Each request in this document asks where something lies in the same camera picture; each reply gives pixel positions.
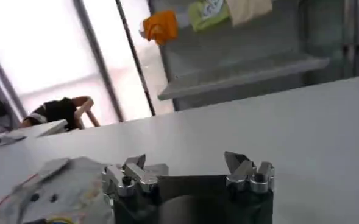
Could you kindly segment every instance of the desk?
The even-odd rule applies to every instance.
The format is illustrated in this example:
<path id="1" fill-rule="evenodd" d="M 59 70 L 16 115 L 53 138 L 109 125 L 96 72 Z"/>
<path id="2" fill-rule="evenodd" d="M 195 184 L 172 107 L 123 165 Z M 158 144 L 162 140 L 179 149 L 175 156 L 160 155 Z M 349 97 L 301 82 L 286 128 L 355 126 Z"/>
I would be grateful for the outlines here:
<path id="1" fill-rule="evenodd" d="M 59 120 L 40 125 L 13 130 L 8 135 L 24 135 L 27 138 L 37 138 L 65 132 L 66 120 Z"/>
<path id="2" fill-rule="evenodd" d="M 359 77 L 19 142 L 0 150 L 0 199 L 50 159 L 146 153 L 171 175 L 227 174 L 225 150 L 273 163 L 274 223 L 359 222 Z"/>

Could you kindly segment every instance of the shelf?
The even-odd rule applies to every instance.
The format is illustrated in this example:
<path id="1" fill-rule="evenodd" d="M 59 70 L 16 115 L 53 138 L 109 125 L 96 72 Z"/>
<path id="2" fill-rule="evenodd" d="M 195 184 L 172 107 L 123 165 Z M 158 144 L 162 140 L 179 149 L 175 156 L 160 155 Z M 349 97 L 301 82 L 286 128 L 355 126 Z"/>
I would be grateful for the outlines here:
<path id="1" fill-rule="evenodd" d="M 185 75 L 168 83 L 160 93 L 160 100 L 190 96 L 209 91 L 256 83 L 291 74 L 326 67 L 328 58 L 303 53 L 273 55 L 261 60 L 246 61 L 212 71 Z"/>

